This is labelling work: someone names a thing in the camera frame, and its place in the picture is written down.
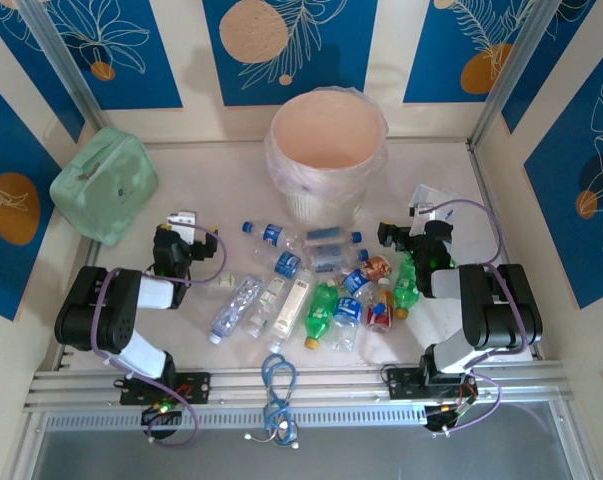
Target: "green container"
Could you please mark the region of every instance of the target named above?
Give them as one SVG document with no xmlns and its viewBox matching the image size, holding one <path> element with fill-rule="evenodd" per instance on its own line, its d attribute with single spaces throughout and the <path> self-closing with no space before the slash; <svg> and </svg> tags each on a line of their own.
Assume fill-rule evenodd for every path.
<svg viewBox="0 0 603 480">
<path fill-rule="evenodd" d="M 114 246 L 157 184 L 157 174 L 141 141 L 106 127 L 54 179 L 50 196 L 79 232 Z"/>
</svg>

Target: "plastic bag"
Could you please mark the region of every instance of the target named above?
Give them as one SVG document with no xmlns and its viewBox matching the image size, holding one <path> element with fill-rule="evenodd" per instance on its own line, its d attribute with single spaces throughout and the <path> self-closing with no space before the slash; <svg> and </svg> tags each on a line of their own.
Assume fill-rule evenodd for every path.
<svg viewBox="0 0 603 480">
<path fill-rule="evenodd" d="M 277 136 L 279 132 L 285 130 L 286 126 L 283 124 L 287 119 L 290 118 L 290 112 L 294 109 L 302 109 L 304 102 L 307 102 L 309 95 L 316 94 L 317 92 L 341 92 L 349 95 L 355 95 L 358 98 L 364 99 L 374 109 L 374 120 L 372 120 L 372 111 L 367 110 L 370 115 L 368 120 L 370 122 L 377 123 L 375 129 L 366 130 L 361 135 L 368 135 L 368 140 L 372 141 L 371 136 L 374 136 L 375 151 L 367 159 L 363 160 L 359 164 L 352 167 L 344 168 L 315 168 L 306 164 L 289 158 L 277 143 Z M 323 108 L 325 108 L 327 102 L 322 102 Z M 321 113 L 321 106 L 317 109 L 317 114 Z M 325 145 L 330 144 L 330 147 L 340 148 L 335 142 L 331 143 L 330 130 L 334 129 L 337 133 L 341 134 L 341 140 L 345 140 L 345 129 L 347 129 L 347 123 L 339 124 L 338 122 L 330 122 L 327 117 L 332 117 L 335 114 L 342 114 L 344 119 L 352 118 L 348 116 L 346 111 L 338 111 L 338 108 L 331 109 L 328 115 L 324 117 L 325 128 L 320 128 L 320 125 L 313 125 L 315 122 L 308 122 L 308 128 L 304 130 L 301 135 L 312 135 L 311 131 L 313 128 L 316 129 L 316 142 L 305 142 L 308 148 L 314 148 L 315 151 L 320 149 L 317 143 L 320 145 L 321 141 L 324 141 Z M 367 95 L 359 92 L 354 88 L 341 88 L 341 87 L 329 87 L 329 88 L 317 88 L 312 92 L 300 95 L 286 102 L 281 107 L 277 115 L 272 121 L 272 127 L 265 138 L 265 153 L 268 165 L 268 171 L 276 188 L 285 195 L 317 195 L 323 197 L 324 201 L 342 203 L 346 202 L 356 196 L 360 196 L 369 182 L 370 176 L 383 167 L 388 161 L 388 149 L 385 141 L 385 137 L 388 133 L 388 126 L 381 112 L 381 108 L 372 101 Z M 350 135 L 348 143 L 349 145 L 342 145 L 343 148 L 351 148 L 359 139 L 354 139 L 353 135 Z"/>
<path fill-rule="evenodd" d="M 442 220 L 452 225 L 454 205 L 448 205 L 447 207 L 439 208 L 430 213 L 419 212 L 428 210 L 443 202 L 447 202 L 448 200 L 454 200 L 455 198 L 459 198 L 459 196 L 452 190 L 447 188 L 436 190 L 427 185 L 420 184 L 414 191 L 412 200 L 410 200 L 410 207 L 415 208 L 414 221 L 412 222 L 412 227 L 410 227 L 410 236 L 414 237 L 421 235 L 425 228 L 425 224 L 430 220 Z"/>
</svg>

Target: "decorative wallpaper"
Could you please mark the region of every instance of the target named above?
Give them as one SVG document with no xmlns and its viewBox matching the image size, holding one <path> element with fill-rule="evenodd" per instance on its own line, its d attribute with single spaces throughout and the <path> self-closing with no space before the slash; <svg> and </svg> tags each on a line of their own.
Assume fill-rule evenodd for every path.
<svg viewBox="0 0 603 480">
<path fill-rule="evenodd" d="M 14 320 L 52 215 L 60 169 L 0 95 L 0 315 Z"/>
<path fill-rule="evenodd" d="M 376 0 L 203 0 L 226 106 L 363 90 Z"/>
<path fill-rule="evenodd" d="M 149 0 L 48 0 L 43 5 L 101 108 L 182 107 Z M 0 0 L 0 35 L 37 88 L 58 95 L 60 83 L 46 84 L 54 71 L 42 67 L 45 57 L 9 0 Z M 37 69 L 46 71 L 45 78 Z"/>
<path fill-rule="evenodd" d="M 534 0 L 431 0 L 405 103 L 482 102 Z"/>
<path fill-rule="evenodd" d="M 510 132 L 521 121 L 594 2 L 563 0 L 559 6 L 501 112 Z"/>
<path fill-rule="evenodd" d="M 525 163 L 581 308 L 603 297 L 603 59 Z"/>
</svg>

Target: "orange circle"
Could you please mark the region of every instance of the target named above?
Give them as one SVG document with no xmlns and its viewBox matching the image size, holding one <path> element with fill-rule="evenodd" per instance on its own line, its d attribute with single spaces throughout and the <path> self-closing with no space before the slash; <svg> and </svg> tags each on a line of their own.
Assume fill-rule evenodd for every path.
<svg viewBox="0 0 603 480">
<path fill-rule="evenodd" d="M 292 77 L 290 75 L 281 75 L 279 77 L 279 83 L 286 87 L 292 83 Z"/>
<path fill-rule="evenodd" d="M 242 63 L 262 63 L 279 55 L 288 44 L 283 17 L 263 0 L 235 3 L 219 24 L 221 43 Z"/>
<path fill-rule="evenodd" d="M 39 194 L 30 179 L 20 173 L 0 175 L 0 237 L 12 245 L 27 245 L 40 217 Z"/>
<path fill-rule="evenodd" d="M 114 68 L 112 68 L 112 65 L 102 62 L 101 60 L 94 62 L 90 66 L 90 71 L 92 72 L 92 75 L 104 82 L 109 82 L 110 80 L 114 79 L 116 74 Z"/>
<path fill-rule="evenodd" d="M 590 190 L 585 190 L 577 197 L 577 213 L 586 220 L 597 213 L 597 196 Z"/>
<path fill-rule="evenodd" d="M 465 64 L 461 72 L 461 88 L 473 95 L 489 93 L 510 55 L 510 50 L 511 44 L 499 43 L 489 50 L 477 53 Z"/>
</svg>

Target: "small bottle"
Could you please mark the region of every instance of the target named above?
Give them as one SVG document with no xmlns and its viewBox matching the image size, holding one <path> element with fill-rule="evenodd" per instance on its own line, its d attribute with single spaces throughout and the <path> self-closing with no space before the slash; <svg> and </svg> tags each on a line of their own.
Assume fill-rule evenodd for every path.
<svg viewBox="0 0 603 480">
<path fill-rule="evenodd" d="M 399 277 L 394 287 L 395 314 L 398 319 L 408 318 L 408 311 L 419 301 L 417 274 L 412 255 L 406 254 L 401 262 Z"/>
<path fill-rule="evenodd" d="M 361 272 L 371 282 L 378 282 L 380 279 L 390 276 L 392 267 L 387 258 L 383 255 L 377 255 L 365 261 L 361 266 Z"/>
<path fill-rule="evenodd" d="M 245 316 L 250 305 L 259 297 L 265 287 L 263 280 L 255 275 L 246 275 L 232 291 L 230 298 L 212 320 L 210 341 L 215 345 L 224 337 L 229 337 L 237 323 Z"/>
<path fill-rule="evenodd" d="M 346 270 L 343 287 L 362 305 L 369 305 L 374 300 L 376 285 L 363 276 L 360 268 Z"/>
<path fill-rule="evenodd" d="M 365 262 L 370 255 L 364 248 L 357 250 L 352 245 L 323 245 L 305 249 L 310 270 L 315 273 L 338 272 L 343 268 L 354 268 Z"/>
<path fill-rule="evenodd" d="M 288 227 L 280 227 L 266 221 L 255 221 L 244 222 L 242 230 L 281 250 L 295 251 L 300 247 L 299 234 Z"/>
<path fill-rule="evenodd" d="M 310 312 L 305 319 L 307 337 L 305 346 L 315 350 L 319 346 L 319 339 L 330 328 L 330 319 L 334 314 L 339 299 L 339 290 L 334 280 L 320 284 L 314 292 Z"/>
<path fill-rule="evenodd" d="M 341 297 L 334 310 L 332 327 L 334 335 L 332 348 L 334 350 L 352 351 L 357 336 L 357 329 L 361 323 L 361 304 L 354 298 Z"/>
<path fill-rule="evenodd" d="M 373 304 L 368 308 L 366 328 L 371 332 L 385 333 L 392 328 L 394 295 L 390 291 L 390 280 L 379 279 L 379 288 Z"/>
<path fill-rule="evenodd" d="M 281 311 L 291 282 L 282 277 L 274 277 L 268 288 L 261 294 L 257 302 L 257 311 L 244 322 L 245 329 L 254 338 L 258 338 L 261 332 L 270 324 Z"/>
<path fill-rule="evenodd" d="M 341 227 L 323 228 L 312 230 L 305 234 L 304 247 L 316 247 L 321 245 L 338 245 L 342 243 L 361 243 L 361 232 L 348 233 Z"/>
<path fill-rule="evenodd" d="M 287 250 L 281 252 L 272 245 L 262 242 L 257 243 L 252 258 L 285 278 L 294 277 L 302 267 L 301 259 L 294 253 Z"/>
<path fill-rule="evenodd" d="M 297 320 L 307 313 L 312 300 L 314 284 L 312 272 L 301 269 L 293 281 L 290 293 L 285 299 L 277 319 L 268 331 L 270 337 L 268 349 L 272 353 L 279 353 L 281 344 L 290 338 Z"/>
</svg>

